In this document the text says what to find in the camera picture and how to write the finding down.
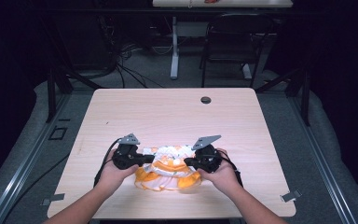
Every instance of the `person's right hand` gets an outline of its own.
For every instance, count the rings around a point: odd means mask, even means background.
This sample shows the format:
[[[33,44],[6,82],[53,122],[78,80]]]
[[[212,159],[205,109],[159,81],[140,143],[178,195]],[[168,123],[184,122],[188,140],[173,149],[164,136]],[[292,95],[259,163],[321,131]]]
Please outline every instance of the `person's right hand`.
[[[228,159],[225,155],[227,152],[224,149],[217,148],[216,150],[219,151],[223,158]],[[237,177],[235,176],[234,169],[227,161],[222,161],[220,167],[214,173],[208,174],[202,169],[198,169],[197,171],[200,173],[202,178],[210,180],[217,189],[225,194],[228,194],[231,189],[235,189],[237,187],[242,188],[240,183],[238,183]]]

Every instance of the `tape strip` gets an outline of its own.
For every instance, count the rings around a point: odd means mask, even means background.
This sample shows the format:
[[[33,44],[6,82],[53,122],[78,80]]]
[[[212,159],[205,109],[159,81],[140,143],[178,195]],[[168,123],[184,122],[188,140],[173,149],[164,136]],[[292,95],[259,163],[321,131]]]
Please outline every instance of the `tape strip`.
[[[66,128],[66,127],[65,128],[57,128],[57,126],[55,126],[54,130],[50,134],[50,137],[48,138],[48,140],[62,140],[63,137],[65,136],[67,130],[68,130],[68,128]]]
[[[290,201],[295,201],[297,198],[301,197],[301,192],[297,190],[293,191],[293,192],[289,192],[285,195],[281,195],[281,199],[284,202],[290,202]]]
[[[51,196],[49,199],[42,200],[40,205],[48,206],[48,205],[50,205],[51,202],[63,200],[64,197],[65,197],[65,194],[55,194],[55,195]]]

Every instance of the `desk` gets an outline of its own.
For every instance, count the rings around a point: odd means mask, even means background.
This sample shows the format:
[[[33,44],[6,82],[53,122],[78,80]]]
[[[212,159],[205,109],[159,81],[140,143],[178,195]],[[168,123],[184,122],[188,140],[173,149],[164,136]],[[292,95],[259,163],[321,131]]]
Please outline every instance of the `desk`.
[[[220,0],[204,3],[204,0],[153,0],[153,7],[291,7],[291,0]],[[178,78],[179,52],[177,47],[177,21],[172,20],[172,64],[171,79]]]
[[[212,101],[202,103],[204,96]],[[92,189],[106,150],[128,133],[140,140],[138,152],[144,147],[193,145],[199,137],[221,134],[213,145],[228,151],[244,187],[281,217],[296,212],[293,202],[281,200],[289,188],[252,89],[120,89],[94,92],[55,192],[64,193],[64,200],[51,203],[49,217]],[[94,218],[241,217],[209,181],[192,189],[155,192],[137,189],[134,179],[126,178]]]

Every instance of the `chair leg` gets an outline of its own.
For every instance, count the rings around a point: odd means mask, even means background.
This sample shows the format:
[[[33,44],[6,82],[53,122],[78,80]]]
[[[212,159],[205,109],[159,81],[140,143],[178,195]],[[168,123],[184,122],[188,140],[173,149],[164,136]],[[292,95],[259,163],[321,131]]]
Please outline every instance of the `chair leg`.
[[[254,82],[255,82],[255,74],[257,73],[257,66],[258,66],[258,60],[255,62],[254,71],[253,71],[253,73],[252,73],[251,84],[249,85],[250,88],[253,87]]]
[[[206,70],[206,59],[203,59],[202,61],[202,83],[201,87],[205,87],[205,70]]]
[[[201,56],[201,61],[200,61],[200,67],[199,67],[199,69],[202,68],[203,61],[204,61],[204,56],[202,55],[202,56]]]

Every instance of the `small black object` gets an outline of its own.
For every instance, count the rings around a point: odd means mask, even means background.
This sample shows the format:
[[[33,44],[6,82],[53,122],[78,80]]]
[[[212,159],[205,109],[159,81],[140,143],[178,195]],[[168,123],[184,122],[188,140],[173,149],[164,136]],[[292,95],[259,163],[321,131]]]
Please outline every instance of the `small black object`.
[[[107,161],[107,157],[115,146],[115,144],[119,142],[118,148],[112,156],[112,160]],[[124,136],[122,138],[118,138],[110,148],[107,149],[107,152],[103,158],[103,163],[101,165],[100,170],[98,171],[97,175],[94,177],[94,187],[100,181],[101,173],[103,171],[104,166],[108,163],[113,161],[113,164],[120,170],[125,170],[132,167],[135,164],[138,166],[144,165],[144,163],[152,163],[154,160],[154,156],[152,155],[142,155],[136,153],[136,149],[139,145],[138,139],[135,137],[133,133]]]
[[[144,163],[152,163],[155,158],[153,155],[142,155],[136,153],[138,149],[135,145],[119,144],[117,150],[113,154],[112,161],[120,170],[125,170],[135,164],[139,166]]]
[[[208,173],[215,172],[221,163],[222,156],[212,145],[198,149],[195,158],[185,159],[187,166],[193,166],[196,170],[200,168]]]

